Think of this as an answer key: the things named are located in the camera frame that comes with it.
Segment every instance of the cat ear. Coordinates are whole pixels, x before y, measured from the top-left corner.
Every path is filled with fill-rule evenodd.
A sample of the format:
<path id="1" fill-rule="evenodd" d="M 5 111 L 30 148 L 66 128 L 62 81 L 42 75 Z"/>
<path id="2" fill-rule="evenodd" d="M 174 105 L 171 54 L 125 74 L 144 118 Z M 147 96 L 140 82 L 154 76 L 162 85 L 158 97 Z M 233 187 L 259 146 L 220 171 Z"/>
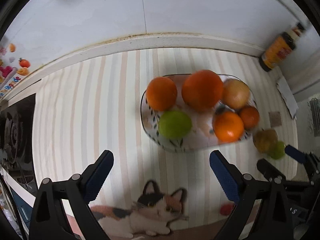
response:
<path id="1" fill-rule="evenodd" d="M 184 202 L 187 197 L 187 191 L 184 188 L 179 188 L 171 196 L 179 202 Z"/>
<path id="2" fill-rule="evenodd" d="M 158 184 L 154 180 L 149 180 L 143 189 L 143 195 L 145 194 L 152 194 L 152 193 L 159 193 Z"/>

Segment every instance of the small green fruit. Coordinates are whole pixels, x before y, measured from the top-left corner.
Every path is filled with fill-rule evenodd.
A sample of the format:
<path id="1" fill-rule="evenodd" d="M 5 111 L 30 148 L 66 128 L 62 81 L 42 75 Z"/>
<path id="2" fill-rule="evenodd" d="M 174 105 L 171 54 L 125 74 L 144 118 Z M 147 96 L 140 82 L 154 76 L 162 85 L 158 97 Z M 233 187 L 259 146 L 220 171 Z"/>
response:
<path id="1" fill-rule="evenodd" d="M 168 139 L 179 139 L 192 128 L 190 117 L 181 111 L 167 111 L 159 120 L 159 133 Z"/>
<path id="2" fill-rule="evenodd" d="M 284 155 L 285 144 L 282 141 L 276 142 L 267 152 L 267 154 L 274 160 L 281 159 Z"/>

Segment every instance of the white wall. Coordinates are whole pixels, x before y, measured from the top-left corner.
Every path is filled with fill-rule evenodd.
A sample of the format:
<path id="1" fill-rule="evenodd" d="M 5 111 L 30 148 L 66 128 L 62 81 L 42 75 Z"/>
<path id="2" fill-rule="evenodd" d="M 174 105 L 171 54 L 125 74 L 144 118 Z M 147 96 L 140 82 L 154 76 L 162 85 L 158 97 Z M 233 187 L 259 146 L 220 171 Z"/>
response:
<path id="1" fill-rule="evenodd" d="M 290 79 L 305 68 L 305 62 L 320 50 L 320 36 L 311 26 L 297 41 L 297 48 L 281 63 L 280 68 L 286 79 Z"/>
<path id="2" fill-rule="evenodd" d="M 306 90 L 301 91 L 294 95 L 294 98 L 297 102 L 301 102 L 306 100 L 306 98 L 311 97 L 314 94 L 320 93 L 320 82 L 314 84 L 313 86 L 309 87 Z"/>
<path id="3" fill-rule="evenodd" d="M 4 61 L 26 58 L 35 70 L 82 47 L 146 32 L 201 33 L 266 48 L 295 21 L 276 0 L 31 0 L 1 43 L 17 46 Z"/>

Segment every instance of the calico cat image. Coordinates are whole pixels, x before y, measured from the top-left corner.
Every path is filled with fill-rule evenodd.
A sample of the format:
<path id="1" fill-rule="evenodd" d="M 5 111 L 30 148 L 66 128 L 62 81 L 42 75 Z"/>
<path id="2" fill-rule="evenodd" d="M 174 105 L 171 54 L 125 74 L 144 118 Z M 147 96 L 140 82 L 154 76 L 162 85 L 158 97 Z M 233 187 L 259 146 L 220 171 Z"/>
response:
<path id="1" fill-rule="evenodd" d="M 168 223 L 185 219 L 183 204 L 187 196 L 184 188 L 171 195 L 160 192 L 158 184 L 149 180 L 142 195 L 130 210 L 109 206 L 93 206 L 91 211 L 107 235 L 133 238 L 136 233 L 148 236 L 167 235 Z"/>

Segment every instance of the table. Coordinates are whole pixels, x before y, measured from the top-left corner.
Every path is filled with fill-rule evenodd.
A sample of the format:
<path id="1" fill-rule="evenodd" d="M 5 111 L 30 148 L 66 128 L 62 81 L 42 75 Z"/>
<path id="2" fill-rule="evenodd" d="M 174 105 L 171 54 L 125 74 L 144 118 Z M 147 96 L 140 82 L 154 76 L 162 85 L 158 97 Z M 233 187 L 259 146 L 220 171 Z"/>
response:
<path id="1" fill-rule="evenodd" d="M 97 57 L 61 69 L 43 78 L 36 94 L 33 156 L 36 179 L 65 180 L 93 163 L 103 150 L 115 157 L 114 166 L 97 199 L 90 205 L 129 209 L 145 183 L 155 180 L 164 193 L 183 187 L 188 191 L 184 214 L 188 221 L 171 223 L 173 230 L 209 225 L 226 217 L 219 214 L 227 198 L 209 166 L 209 154 L 219 149 L 242 173 L 262 179 L 256 169 L 252 139 L 194 153 L 164 151 L 144 133 L 140 99 L 156 76 L 211 69 L 247 83 L 260 112 L 260 128 L 270 128 L 269 112 L 279 111 L 279 140 L 297 147 L 297 128 L 276 89 L 279 68 L 269 73 L 258 59 L 211 49 L 159 48 Z M 296 175 L 297 163 L 286 156 L 268 159 L 287 179 Z M 68 204 L 66 212 L 72 214 Z"/>

